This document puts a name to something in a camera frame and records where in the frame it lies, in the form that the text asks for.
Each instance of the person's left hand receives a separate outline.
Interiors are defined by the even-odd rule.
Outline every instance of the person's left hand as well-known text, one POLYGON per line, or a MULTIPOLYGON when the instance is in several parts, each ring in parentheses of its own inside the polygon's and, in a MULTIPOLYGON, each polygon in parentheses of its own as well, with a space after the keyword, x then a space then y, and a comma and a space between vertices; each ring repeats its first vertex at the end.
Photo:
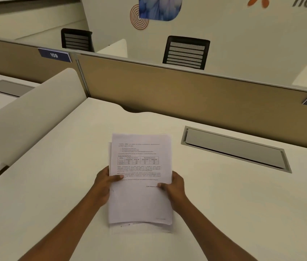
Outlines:
POLYGON ((95 202, 99 207, 103 206, 108 201, 111 183, 122 180, 123 177, 123 175, 109 176, 109 166, 99 171, 91 188, 91 191, 95 196, 95 202))

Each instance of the wall graphic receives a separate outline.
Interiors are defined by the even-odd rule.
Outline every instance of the wall graphic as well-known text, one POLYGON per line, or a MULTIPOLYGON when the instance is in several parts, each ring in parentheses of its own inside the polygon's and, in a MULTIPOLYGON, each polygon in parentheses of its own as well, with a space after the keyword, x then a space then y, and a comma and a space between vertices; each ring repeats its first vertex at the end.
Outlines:
POLYGON ((179 14, 182 0, 139 0, 140 18, 171 21, 179 14))
POLYGON ((136 4, 130 10, 130 22, 132 25, 138 30, 144 30, 149 24, 149 20, 147 18, 139 17, 139 5, 136 4))
MULTIPOLYGON (((250 1, 248 2, 248 6, 254 5, 257 1, 258 1, 258 0, 250 0, 250 1)), ((263 8, 267 8, 268 5, 269 5, 269 0, 262 0, 262 7, 263 7, 263 8)))

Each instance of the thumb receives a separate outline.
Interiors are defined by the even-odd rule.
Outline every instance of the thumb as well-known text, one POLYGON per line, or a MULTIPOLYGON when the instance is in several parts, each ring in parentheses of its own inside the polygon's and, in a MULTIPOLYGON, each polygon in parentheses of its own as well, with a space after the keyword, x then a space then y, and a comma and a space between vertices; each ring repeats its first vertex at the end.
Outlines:
POLYGON ((124 178, 124 175, 113 175, 113 176, 110 176, 108 180, 110 182, 116 182, 116 181, 122 180, 123 178, 124 178))
POLYGON ((157 184, 157 187, 159 187, 159 188, 162 189, 162 190, 166 190, 167 185, 168 185, 168 184, 166 184, 166 183, 158 183, 158 184, 157 184))

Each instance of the office chair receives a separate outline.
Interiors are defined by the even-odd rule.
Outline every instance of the office chair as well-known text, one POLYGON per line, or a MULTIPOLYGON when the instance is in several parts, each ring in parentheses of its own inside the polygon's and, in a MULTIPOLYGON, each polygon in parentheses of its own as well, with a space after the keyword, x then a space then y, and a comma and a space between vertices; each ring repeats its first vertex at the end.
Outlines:
POLYGON ((62 36, 62 48, 94 52, 92 32, 79 29, 63 28, 60 31, 60 34, 62 36))
POLYGON ((210 41, 184 36, 169 36, 163 63, 204 70, 210 41))

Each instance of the forearm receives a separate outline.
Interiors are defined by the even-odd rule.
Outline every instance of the forearm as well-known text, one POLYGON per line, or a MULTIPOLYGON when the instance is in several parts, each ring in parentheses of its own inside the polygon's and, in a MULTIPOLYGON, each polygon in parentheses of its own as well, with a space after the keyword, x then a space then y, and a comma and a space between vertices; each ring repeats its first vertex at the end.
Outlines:
POLYGON ((179 214, 209 261, 256 261, 214 226, 190 201, 182 205, 179 214))
POLYGON ((73 208, 72 211, 19 261, 68 261, 86 228, 99 210, 93 191, 73 208))

